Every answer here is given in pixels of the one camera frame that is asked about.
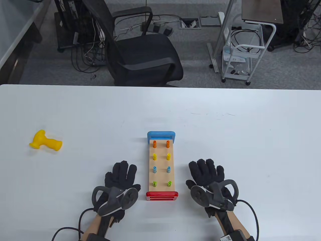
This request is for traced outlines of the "person's right hand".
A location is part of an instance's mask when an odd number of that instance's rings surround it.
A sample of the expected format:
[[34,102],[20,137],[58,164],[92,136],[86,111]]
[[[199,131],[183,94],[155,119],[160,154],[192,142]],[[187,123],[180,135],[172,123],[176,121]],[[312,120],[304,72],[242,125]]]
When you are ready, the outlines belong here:
[[204,207],[209,218],[234,210],[238,191],[232,195],[226,186],[221,185],[225,181],[222,166],[216,167],[212,159],[192,161],[188,166],[193,180],[186,180],[186,185],[193,200]]

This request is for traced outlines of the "person's left hand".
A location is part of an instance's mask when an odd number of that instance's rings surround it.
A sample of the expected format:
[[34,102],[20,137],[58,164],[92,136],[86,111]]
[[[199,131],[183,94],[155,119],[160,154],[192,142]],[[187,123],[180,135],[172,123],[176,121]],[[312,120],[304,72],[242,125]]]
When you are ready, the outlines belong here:
[[112,171],[106,173],[105,185],[94,188],[92,204],[94,211],[101,217],[101,225],[110,227],[119,222],[125,210],[137,201],[141,186],[134,184],[136,171],[134,164],[117,162]]

